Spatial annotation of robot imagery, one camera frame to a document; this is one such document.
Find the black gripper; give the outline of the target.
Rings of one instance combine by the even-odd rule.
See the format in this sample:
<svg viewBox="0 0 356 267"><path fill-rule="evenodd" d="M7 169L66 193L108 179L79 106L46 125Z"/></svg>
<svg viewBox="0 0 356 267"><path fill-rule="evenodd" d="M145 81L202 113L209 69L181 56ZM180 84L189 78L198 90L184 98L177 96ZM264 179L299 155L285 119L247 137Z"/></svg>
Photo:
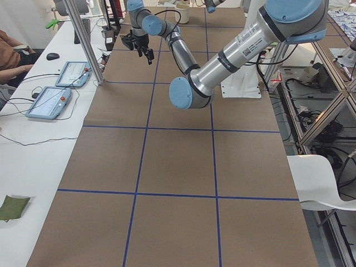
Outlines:
<svg viewBox="0 0 356 267"><path fill-rule="evenodd" d="M131 51L136 49L139 57L145 56L148 65L152 64L155 59L154 52L149 48L148 34L142 28L132 28L128 34L120 35L120 38L124 46Z"/></svg>

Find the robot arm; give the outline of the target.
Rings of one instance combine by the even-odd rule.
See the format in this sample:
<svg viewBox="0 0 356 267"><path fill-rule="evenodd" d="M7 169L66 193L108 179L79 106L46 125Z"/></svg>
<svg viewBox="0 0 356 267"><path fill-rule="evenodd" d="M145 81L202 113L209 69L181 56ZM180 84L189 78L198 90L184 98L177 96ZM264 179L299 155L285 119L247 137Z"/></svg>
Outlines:
<svg viewBox="0 0 356 267"><path fill-rule="evenodd" d="M153 52L148 48L149 36L162 37L182 77L169 87L171 103L180 109L204 108L214 94L214 88L273 42L292 44L318 41L325 37L328 1L266 1L255 21L240 32L219 53L199 66L178 25L165 21L145 8L143 1L128 1L132 29L122 38L130 50L137 50L149 61Z"/></svg>
<svg viewBox="0 0 356 267"><path fill-rule="evenodd" d="M204 0L204 5L208 13L214 13L217 6L224 3L225 0Z"/></svg>

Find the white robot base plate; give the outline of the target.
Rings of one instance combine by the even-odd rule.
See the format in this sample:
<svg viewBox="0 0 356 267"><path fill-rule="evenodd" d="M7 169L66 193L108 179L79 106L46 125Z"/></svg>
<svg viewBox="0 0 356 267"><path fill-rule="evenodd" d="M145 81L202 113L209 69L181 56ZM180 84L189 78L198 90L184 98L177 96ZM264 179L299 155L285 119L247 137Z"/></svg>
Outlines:
<svg viewBox="0 0 356 267"><path fill-rule="evenodd" d="M266 0L240 1L240 7L247 16L244 32L254 22L259 8ZM242 66L237 72L221 82L223 98L261 98L258 73L255 65Z"/></svg>

